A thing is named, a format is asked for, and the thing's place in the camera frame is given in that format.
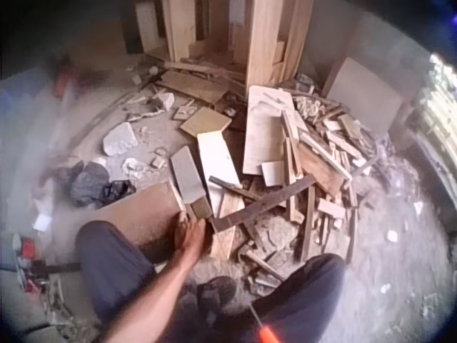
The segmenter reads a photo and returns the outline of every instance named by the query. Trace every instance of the stone chunk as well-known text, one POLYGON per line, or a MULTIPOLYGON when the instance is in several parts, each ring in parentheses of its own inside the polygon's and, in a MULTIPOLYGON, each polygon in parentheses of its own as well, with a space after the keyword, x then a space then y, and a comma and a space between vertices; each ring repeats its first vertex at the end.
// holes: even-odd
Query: stone chunk
POLYGON ((116 126, 103 138, 103 150, 108 156, 125 154, 137 145, 134 130, 127 122, 116 126))

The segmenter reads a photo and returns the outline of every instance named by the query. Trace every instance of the orange tool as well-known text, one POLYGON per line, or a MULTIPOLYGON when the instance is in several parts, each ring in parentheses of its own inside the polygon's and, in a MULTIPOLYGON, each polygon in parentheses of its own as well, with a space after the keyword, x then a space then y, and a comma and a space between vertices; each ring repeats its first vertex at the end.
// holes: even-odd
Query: orange tool
POLYGON ((252 315, 254 315, 254 318, 256 318, 258 325, 260 325, 260 332, 258 335, 260 336, 260 340, 262 343, 280 343, 278 337, 271 331, 270 327, 268 325, 263 325, 262 322, 260 321, 260 318, 257 315, 256 310, 252 307, 251 304, 249 304, 249 308, 251 309, 252 315))

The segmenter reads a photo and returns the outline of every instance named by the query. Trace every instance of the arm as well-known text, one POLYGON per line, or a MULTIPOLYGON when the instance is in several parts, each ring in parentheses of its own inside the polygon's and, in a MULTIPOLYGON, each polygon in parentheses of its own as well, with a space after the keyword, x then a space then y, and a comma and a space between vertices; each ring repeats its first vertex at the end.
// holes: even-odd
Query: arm
POLYGON ((175 231, 177 250, 165 270, 121 314, 106 333, 106 342, 155 342, 168 324, 179 292, 201 256, 204 220, 189 221, 180 215, 175 231))

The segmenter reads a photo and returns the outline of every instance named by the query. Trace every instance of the hand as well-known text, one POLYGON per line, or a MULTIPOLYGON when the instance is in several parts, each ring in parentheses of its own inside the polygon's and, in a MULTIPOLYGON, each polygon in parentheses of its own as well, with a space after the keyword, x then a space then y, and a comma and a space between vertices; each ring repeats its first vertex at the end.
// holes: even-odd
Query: hand
POLYGON ((179 214, 174 232, 175 256, 188 271, 199 261, 205 241, 205 219, 189 220, 186 212, 179 214))

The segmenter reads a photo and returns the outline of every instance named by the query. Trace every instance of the orange handle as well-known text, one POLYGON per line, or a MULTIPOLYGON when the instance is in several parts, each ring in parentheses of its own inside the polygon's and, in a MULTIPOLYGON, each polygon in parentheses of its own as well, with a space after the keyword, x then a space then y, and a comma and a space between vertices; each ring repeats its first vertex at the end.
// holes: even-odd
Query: orange handle
POLYGON ((280 343, 278 337, 267 326, 262 327, 259 334, 262 343, 280 343))

